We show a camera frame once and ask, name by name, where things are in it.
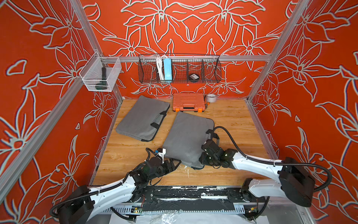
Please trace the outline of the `grey laptop bag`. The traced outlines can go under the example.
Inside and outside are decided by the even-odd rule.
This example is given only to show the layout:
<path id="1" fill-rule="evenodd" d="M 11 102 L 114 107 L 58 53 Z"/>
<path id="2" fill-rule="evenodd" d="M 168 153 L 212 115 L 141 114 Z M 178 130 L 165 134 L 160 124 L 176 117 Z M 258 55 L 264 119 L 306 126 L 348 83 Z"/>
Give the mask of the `grey laptop bag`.
<path id="1" fill-rule="evenodd" d="M 181 163 L 192 169 L 204 168 L 199 162 L 203 152 L 201 146 L 210 138 L 208 130 L 213 128 L 212 119 L 178 112 L 163 144 L 166 150 L 165 156 L 181 160 Z"/>
<path id="2" fill-rule="evenodd" d="M 140 96 L 116 127 L 116 132 L 139 141 L 153 141 L 169 108 L 168 102 Z"/>

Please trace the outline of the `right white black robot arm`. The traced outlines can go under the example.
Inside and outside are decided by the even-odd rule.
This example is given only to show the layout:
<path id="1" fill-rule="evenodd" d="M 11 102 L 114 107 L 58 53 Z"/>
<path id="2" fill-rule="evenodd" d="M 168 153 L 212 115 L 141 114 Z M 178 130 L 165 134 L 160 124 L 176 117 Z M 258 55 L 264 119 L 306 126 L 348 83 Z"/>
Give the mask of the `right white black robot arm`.
<path id="1" fill-rule="evenodd" d="M 252 198 L 287 198 L 296 205 L 311 207 L 315 192 L 328 187 L 332 182 L 331 172 L 320 165 L 313 163 L 300 163 L 291 157 L 285 160 L 270 160 L 245 154 L 236 144 L 230 132 L 224 128 L 234 145 L 233 149 L 224 150 L 219 146 L 217 128 L 207 130 L 209 139 L 201 146 L 203 152 L 199 158 L 200 163 L 214 168 L 230 168 L 245 170 L 265 176 L 265 180 L 248 178 L 241 187 L 241 194 L 246 200 Z M 316 186 L 316 179 L 307 170 L 313 167 L 322 170 L 326 175 L 326 181 Z"/>

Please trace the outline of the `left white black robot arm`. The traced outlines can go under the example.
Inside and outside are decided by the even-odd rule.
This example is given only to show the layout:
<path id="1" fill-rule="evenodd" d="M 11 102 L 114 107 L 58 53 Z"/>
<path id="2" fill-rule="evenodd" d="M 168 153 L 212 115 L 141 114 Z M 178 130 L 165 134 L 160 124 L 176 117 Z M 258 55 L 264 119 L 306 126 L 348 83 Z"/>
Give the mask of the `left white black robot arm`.
<path id="1" fill-rule="evenodd" d="M 165 158 L 166 150 L 146 148 L 147 158 L 126 176 L 107 185 L 78 187 L 64 201 L 54 205 L 49 214 L 61 224 L 85 224 L 102 211 L 119 203 L 138 200 L 153 179 L 174 172 L 181 160 Z"/>

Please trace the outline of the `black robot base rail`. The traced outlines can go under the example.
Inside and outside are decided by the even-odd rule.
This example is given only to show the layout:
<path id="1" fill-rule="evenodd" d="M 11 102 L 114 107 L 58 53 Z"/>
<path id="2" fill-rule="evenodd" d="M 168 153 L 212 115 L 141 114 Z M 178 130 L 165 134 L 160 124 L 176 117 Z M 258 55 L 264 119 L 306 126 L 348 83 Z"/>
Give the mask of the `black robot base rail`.
<path id="1" fill-rule="evenodd" d="M 228 212 L 244 213 L 263 205 L 266 198 L 245 196 L 240 187 L 227 186 L 147 186 L 133 196 L 145 212 Z"/>

